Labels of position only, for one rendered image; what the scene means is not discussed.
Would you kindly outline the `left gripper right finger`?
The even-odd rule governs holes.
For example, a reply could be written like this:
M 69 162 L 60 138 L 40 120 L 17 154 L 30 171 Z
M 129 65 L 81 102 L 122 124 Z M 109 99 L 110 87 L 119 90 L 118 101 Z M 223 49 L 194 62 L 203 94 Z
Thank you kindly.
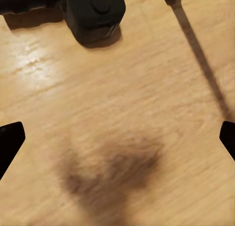
M 235 123 L 223 121 L 219 138 L 235 161 Z

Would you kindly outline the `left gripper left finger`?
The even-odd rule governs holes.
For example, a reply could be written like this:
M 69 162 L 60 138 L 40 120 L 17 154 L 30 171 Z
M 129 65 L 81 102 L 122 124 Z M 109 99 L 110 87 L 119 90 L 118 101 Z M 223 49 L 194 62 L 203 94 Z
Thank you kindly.
M 0 180 L 24 141 L 25 132 L 20 121 L 0 127 Z

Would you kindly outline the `digital camera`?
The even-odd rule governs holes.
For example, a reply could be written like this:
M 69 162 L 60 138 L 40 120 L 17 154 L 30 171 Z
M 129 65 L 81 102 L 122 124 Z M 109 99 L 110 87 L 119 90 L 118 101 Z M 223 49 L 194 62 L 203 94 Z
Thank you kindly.
M 91 43 L 111 37 L 126 12 L 125 0 L 0 0 L 0 15 L 60 5 L 75 38 Z

